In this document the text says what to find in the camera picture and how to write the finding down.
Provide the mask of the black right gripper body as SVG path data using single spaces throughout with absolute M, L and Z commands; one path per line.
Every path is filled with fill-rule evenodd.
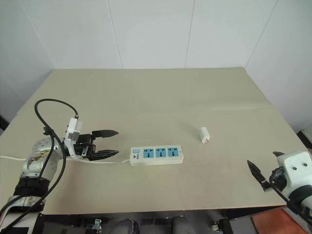
M 274 185 L 280 192 L 286 187 L 286 177 L 283 168 L 276 168 L 272 171 L 269 178 L 270 185 Z

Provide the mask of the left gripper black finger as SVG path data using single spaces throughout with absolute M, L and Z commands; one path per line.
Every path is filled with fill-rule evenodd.
M 101 150 L 95 153 L 90 153 L 88 156 L 89 161 L 103 160 L 110 158 L 116 154 L 118 154 L 118 150 Z
M 115 130 L 96 130 L 96 131 L 92 131 L 92 139 L 96 139 L 96 138 L 107 138 L 107 137 L 113 137 L 115 135 L 118 135 L 119 132 L 115 131 Z

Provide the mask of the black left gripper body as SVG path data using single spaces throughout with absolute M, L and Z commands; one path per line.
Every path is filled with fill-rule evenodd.
M 87 159 L 89 161 L 95 161 L 95 145 L 93 144 L 95 137 L 93 134 L 79 135 L 76 143 L 74 144 L 74 150 L 78 158 Z

